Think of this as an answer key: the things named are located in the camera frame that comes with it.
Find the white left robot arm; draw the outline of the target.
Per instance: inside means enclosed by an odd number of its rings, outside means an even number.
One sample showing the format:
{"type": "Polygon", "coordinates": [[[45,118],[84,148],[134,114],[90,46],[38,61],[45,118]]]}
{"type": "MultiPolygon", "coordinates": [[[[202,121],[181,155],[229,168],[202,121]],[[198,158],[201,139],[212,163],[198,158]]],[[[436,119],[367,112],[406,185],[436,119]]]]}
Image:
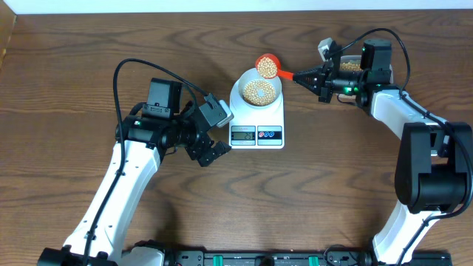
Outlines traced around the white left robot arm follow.
{"type": "Polygon", "coordinates": [[[152,79],[147,101],[136,104],[117,127],[117,142],[103,181],[81,223],[59,250],[46,248],[39,265],[170,265],[164,251],[144,242],[124,250],[125,238],[140,198],[168,149],[183,147],[206,167],[230,151],[208,131],[228,123],[233,114],[224,100],[204,97],[198,106],[180,105],[186,85],[152,79]]]}

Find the red measuring scoop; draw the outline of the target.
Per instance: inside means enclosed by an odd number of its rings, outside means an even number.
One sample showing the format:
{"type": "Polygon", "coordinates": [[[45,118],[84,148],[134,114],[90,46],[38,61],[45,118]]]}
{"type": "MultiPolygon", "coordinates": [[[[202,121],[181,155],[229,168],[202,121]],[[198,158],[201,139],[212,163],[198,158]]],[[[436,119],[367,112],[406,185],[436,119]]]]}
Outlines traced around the red measuring scoop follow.
{"type": "Polygon", "coordinates": [[[265,53],[257,58],[255,62],[257,72],[265,79],[283,78],[293,80],[293,73],[281,70],[279,59],[270,53],[265,53]]]}

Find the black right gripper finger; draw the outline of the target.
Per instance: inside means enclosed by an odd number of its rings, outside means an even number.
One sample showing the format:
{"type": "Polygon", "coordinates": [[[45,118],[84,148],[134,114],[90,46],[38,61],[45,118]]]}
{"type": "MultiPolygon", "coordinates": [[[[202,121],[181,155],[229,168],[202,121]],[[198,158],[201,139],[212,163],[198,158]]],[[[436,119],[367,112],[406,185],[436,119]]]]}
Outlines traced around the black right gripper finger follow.
{"type": "Polygon", "coordinates": [[[321,82],[316,79],[294,79],[296,84],[303,86],[305,89],[312,92],[314,95],[321,96],[321,82]]]}
{"type": "Polygon", "coordinates": [[[293,74],[293,81],[323,81],[324,80],[324,66],[319,65],[314,68],[295,72],[293,74]]]}

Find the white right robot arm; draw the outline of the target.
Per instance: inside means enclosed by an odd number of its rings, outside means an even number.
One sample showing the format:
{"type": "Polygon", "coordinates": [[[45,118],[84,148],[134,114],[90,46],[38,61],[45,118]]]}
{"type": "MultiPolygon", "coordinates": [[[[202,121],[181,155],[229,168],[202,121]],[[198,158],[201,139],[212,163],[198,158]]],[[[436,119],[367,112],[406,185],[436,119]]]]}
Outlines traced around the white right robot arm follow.
{"type": "Polygon", "coordinates": [[[438,220],[462,214],[472,203],[472,128],[438,117],[392,81],[392,44],[366,40],[357,71],[341,68],[343,47],[319,43],[321,66],[297,72],[293,81],[329,103],[355,97],[354,106],[386,125],[401,141],[395,169],[398,201],[372,238],[359,265],[408,265],[415,247],[438,220]]]}

